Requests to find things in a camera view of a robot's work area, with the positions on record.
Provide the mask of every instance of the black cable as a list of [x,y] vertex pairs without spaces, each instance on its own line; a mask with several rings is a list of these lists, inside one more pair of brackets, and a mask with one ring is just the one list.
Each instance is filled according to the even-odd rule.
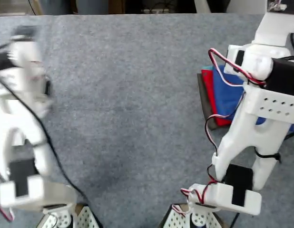
[[55,217],[56,218],[56,222],[55,222],[55,224],[52,226],[52,228],[54,228],[56,225],[57,225],[57,223],[58,223],[58,217],[56,216],[56,215],[53,215],[53,214],[49,214],[50,216],[53,216],[53,217]]
[[33,6],[32,6],[32,4],[31,4],[31,0],[28,0],[28,2],[29,2],[29,6],[31,7],[31,10],[33,11],[33,14],[36,15],[36,13],[35,13],[35,11],[34,11],[34,9],[33,9]]
[[[84,198],[84,200],[86,201],[87,204],[91,205],[88,197],[86,196],[86,194],[79,188],[77,187],[71,180],[70,178],[68,177],[68,175],[66,174],[65,170],[63,169],[62,167],[62,164],[61,164],[61,161],[59,159],[59,156],[58,154],[56,153],[56,150],[54,148],[54,145],[53,145],[53,142],[52,142],[52,139],[46,129],[46,127],[44,126],[43,122],[41,121],[41,119],[36,115],[36,113],[18,96],[14,93],[14,91],[12,91],[8,85],[5,84],[5,82],[0,78],[0,84],[2,84],[4,86],[5,89],[7,89],[10,94],[12,94],[33,116],[34,118],[37,120],[37,122],[40,124],[45,136],[46,136],[46,139],[47,139],[47,142],[56,158],[56,161],[57,161],[57,164],[58,164],[58,167],[63,175],[63,177],[66,179],[66,181],[69,183],[69,185],[71,185],[78,193],[81,194],[81,196]],[[100,228],[102,228],[102,225],[100,223],[100,221],[98,220],[98,218],[95,216],[95,220],[96,222],[99,224]]]
[[291,41],[292,47],[294,49],[294,33],[290,34],[290,41]]
[[9,44],[10,44],[10,43],[1,44],[1,45],[0,45],[0,50],[1,50],[1,49],[4,49],[4,48],[7,47]]
[[235,215],[235,217],[234,217],[234,219],[233,219],[233,221],[232,221],[232,223],[231,223],[231,225],[230,225],[229,228],[233,228],[234,227],[235,223],[237,222],[237,219],[238,219],[239,215],[240,215],[240,213],[237,213]]
[[292,133],[287,134],[286,137],[284,138],[284,141],[292,137],[294,137],[294,131]]

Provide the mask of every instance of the gray carpet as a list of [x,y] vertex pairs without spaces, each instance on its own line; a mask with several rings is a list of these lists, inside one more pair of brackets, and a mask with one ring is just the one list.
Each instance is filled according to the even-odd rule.
[[[157,227],[181,187],[206,183],[214,151],[204,134],[196,73],[207,50],[249,43],[262,16],[152,15],[0,18],[0,44],[17,25],[39,25],[55,86],[44,121],[61,161],[106,228]],[[217,142],[226,130],[213,132]],[[294,138],[262,190],[260,216],[236,227],[294,227]],[[251,165],[251,150],[235,162]],[[63,181],[57,167],[52,177]],[[227,223],[234,213],[219,213]],[[32,228],[16,211],[0,228]]]

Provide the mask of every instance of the brown cardboard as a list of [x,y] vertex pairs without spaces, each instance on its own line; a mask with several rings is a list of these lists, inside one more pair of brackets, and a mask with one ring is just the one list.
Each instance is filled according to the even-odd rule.
[[109,14],[124,14],[125,0],[109,0]]

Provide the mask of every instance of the white plastic bracket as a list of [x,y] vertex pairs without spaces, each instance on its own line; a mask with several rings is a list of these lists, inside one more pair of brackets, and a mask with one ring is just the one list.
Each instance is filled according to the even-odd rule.
[[[244,85],[246,94],[240,104],[228,133],[222,138],[218,156],[214,154],[216,177],[222,180],[233,158],[246,147],[254,146],[261,155],[278,152],[291,124],[294,124],[294,96]],[[266,118],[256,125],[258,117]],[[256,156],[252,167],[253,190],[263,188],[277,160]]]
[[[194,184],[189,190],[197,190],[202,195],[205,185]],[[197,205],[197,196],[194,191],[188,195],[188,205],[195,213],[208,213],[226,209],[251,215],[259,215],[261,210],[262,196],[258,192],[247,190],[243,207],[232,204],[233,189],[231,185],[217,183],[209,185],[204,196],[205,206]]]

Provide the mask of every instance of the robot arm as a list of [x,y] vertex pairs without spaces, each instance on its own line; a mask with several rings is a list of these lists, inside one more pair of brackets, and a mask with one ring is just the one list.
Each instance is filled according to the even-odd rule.
[[[258,215],[261,190],[271,174],[278,150],[294,124],[294,62],[285,48],[289,33],[294,33],[294,1],[268,1],[269,11],[262,19],[251,44],[230,45],[227,58],[265,81],[265,86],[244,83],[245,91],[228,133],[212,157],[217,182],[194,184],[189,188],[188,204],[193,210],[226,209]],[[247,80],[226,64],[225,73]],[[258,117],[266,121],[256,125]],[[256,148],[252,168],[230,164],[246,147]],[[203,195],[203,202],[198,193]]]
[[[51,100],[32,27],[21,27],[12,36],[9,50],[0,53],[0,81],[38,116],[49,110]],[[27,139],[34,158],[13,157],[16,135]],[[51,150],[45,133],[32,113],[0,83],[0,205],[30,211],[55,212],[75,218],[76,191],[46,179],[51,173]]]

